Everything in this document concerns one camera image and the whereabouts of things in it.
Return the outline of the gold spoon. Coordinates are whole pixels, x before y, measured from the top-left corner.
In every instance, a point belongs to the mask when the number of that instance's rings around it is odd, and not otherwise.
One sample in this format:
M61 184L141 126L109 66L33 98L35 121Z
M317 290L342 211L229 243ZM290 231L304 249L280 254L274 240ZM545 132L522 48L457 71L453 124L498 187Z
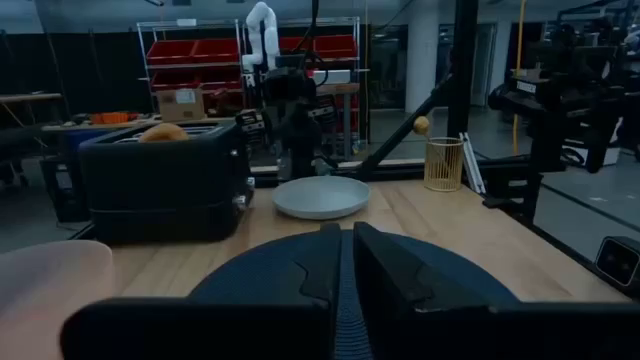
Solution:
M438 138L432 138L429 135L430 121L426 116L419 116L413 122L413 132L421 135L426 140L426 156L425 162L431 167L443 167L444 159L442 155L442 143Z

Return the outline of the metal shelving rack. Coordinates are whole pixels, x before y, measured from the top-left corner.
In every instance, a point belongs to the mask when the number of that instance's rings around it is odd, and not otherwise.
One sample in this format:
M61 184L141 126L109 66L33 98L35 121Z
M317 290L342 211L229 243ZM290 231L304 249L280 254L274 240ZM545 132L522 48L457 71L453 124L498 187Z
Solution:
M358 17L316 20L316 34L303 42L309 18L279 22L282 53L310 49L308 74L320 86L320 96L331 96L337 107L332 128L334 143L346 147L360 139L361 21ZM200 88L207 98L205 109L213 113L213 95L222 92L231 104L244 108L258 105L243 78L241 57L251 50L248 27L241 19L178 19L136 24L151 106L164 90Z

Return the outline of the black four-slot toaster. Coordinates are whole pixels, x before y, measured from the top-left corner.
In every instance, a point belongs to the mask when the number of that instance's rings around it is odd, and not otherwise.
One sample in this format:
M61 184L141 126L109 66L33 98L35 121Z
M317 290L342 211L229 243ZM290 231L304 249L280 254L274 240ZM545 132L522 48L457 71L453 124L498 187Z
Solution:
M215 242L234 233L254 192L245 134L234 123L183 129L184 140L144 142L139 126L79 145L97 240Z

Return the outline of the pale grey plate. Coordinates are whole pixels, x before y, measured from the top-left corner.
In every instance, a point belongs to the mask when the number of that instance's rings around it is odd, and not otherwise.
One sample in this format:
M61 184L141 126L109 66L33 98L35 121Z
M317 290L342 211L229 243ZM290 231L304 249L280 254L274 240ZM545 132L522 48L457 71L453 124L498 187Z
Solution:
M272 192L272 201L277 210L294 218L331 220L366 207L370 193L370 187L359 180L314 176L279 185Z

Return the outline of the white column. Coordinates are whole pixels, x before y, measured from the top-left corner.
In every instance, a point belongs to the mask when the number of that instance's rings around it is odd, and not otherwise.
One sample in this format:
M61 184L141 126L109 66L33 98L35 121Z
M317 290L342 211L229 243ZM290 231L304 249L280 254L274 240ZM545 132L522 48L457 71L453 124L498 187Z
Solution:
M439 1L414 0L408 10L405 111L413 113L436 83Z

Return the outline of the yellow pole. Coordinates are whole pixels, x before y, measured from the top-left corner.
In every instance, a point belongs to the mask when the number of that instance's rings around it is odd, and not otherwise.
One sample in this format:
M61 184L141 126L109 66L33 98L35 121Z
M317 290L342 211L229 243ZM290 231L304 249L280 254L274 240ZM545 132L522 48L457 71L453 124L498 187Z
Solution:
M520 1L520 12L519 12L518 33L517 33L516 68L513 72L514 75L520 75L520 70L521 70L526 4L527 4L527 0ZM519 155L518 125L519 125L519 115L517 115L514 111L513 125L512 125L512 152L514 156Z

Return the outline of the pink bowl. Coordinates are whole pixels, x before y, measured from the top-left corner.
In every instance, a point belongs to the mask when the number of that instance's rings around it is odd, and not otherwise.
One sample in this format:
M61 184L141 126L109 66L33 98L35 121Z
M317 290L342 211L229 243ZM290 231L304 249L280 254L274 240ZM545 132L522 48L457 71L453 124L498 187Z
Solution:
M115 291L112 250L67 240L0 254L0 360L62 360L66 319Z

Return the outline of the red plastic storage bin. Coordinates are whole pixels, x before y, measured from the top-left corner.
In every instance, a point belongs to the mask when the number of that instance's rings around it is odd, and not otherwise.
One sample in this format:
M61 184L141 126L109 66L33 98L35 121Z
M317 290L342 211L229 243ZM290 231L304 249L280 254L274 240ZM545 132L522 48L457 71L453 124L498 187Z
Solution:
M201 39L191 54L194 63L237 63L238 44L235 38Z
M146 54L148 65L176 65L192 62L195 40L165 40L155 42Z
M200 77L193 71L157 71L151 78L153 92L198 88Z
M314 40L314 51L322 58L355 58L358 55L352 35L319 36Z

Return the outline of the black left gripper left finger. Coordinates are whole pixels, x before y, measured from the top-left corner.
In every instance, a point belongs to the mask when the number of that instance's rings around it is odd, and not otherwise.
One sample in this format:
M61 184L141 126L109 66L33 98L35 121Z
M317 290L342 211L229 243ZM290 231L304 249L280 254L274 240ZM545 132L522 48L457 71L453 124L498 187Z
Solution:
M326 360L334 322L342 249L336 224L319 230L306 304L222 304L182 297L119 297L83 307L64 323L64 360Z

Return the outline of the bagel half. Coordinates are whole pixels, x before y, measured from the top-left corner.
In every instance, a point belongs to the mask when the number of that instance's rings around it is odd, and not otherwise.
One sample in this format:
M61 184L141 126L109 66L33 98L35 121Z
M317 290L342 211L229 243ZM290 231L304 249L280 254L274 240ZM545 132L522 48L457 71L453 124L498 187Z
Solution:
M188 140L187 132L172 123L161 123L144 131L139 137L140 143Z

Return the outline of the white metal rails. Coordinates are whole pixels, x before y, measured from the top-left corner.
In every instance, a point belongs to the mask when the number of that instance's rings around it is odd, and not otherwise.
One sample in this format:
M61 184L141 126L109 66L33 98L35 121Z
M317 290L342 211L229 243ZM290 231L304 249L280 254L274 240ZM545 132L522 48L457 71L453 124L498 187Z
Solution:
M485 194L486 189L484 180L481 175L469 135L466 132L461 132L459 134L459 138L463 145L464 167L470 188L478 194Z

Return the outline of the round dark blue woven placemat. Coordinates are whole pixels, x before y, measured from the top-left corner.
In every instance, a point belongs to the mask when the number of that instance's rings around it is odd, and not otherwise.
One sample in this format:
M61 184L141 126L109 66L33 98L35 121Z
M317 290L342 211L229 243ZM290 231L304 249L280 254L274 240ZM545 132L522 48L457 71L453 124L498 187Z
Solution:
M396 244L415 254L490 304L515 304L516 296L478 265L439 246L399 234L386 233ZM250 249L214 270L189 294L193 299L222 304L306 304L309 295L302 285L310 272L302 258L332 266L318 254L322 240L318 231L276 239Z

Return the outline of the neighbouring black robot station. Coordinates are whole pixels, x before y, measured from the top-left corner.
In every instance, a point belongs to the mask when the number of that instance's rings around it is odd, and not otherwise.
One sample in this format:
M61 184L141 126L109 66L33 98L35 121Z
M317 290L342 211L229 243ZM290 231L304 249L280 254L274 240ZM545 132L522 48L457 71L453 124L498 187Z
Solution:
M488 98L491 109L528 121L529 161L538 172L605 165L617 126L640 105L640 71L626 64L621 33L604 27L603 46L584 46L563 24L527 51L536 67L514 73Z

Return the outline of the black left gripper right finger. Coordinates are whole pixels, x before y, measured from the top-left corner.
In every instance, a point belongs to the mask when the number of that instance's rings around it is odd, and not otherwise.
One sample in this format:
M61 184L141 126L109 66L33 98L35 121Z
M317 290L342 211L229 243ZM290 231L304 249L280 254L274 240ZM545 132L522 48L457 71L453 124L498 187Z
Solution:
M523 302L470 260L368 223L354 271L382 360L640 360L640 305Z

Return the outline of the orange object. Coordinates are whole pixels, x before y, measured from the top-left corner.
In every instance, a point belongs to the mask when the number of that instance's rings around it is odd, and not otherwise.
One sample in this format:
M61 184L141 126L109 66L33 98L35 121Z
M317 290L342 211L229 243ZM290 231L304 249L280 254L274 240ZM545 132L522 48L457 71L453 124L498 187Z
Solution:
M89 116L92 125L113 125L128 123L138 118L138 113L130 112L104 112Z

